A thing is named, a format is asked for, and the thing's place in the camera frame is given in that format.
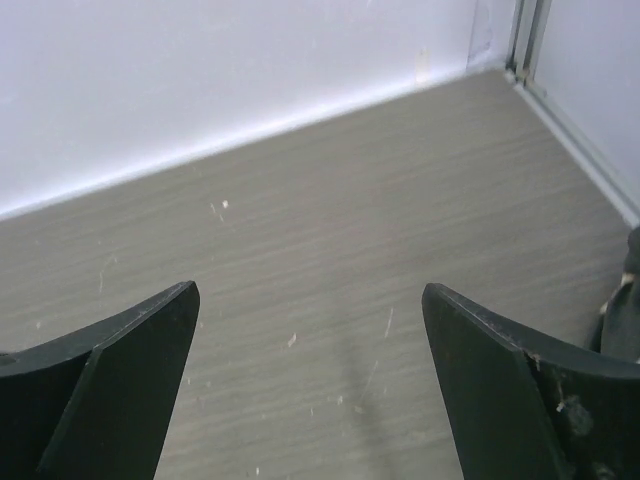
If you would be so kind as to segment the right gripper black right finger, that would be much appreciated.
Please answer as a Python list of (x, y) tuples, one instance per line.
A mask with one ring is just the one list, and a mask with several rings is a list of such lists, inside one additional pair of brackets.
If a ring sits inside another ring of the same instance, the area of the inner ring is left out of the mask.
[(428, 284), (422, 311), (466, 479), (636, 479), (639, 367)]

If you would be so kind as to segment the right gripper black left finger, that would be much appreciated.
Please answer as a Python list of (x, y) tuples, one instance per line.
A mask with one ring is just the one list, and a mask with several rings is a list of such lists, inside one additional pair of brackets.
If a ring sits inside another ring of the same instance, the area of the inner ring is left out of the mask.
[(79, 330), (3, 353), (2, 478), (153, 478), (199, 306), (195, 282), (181, 282)]

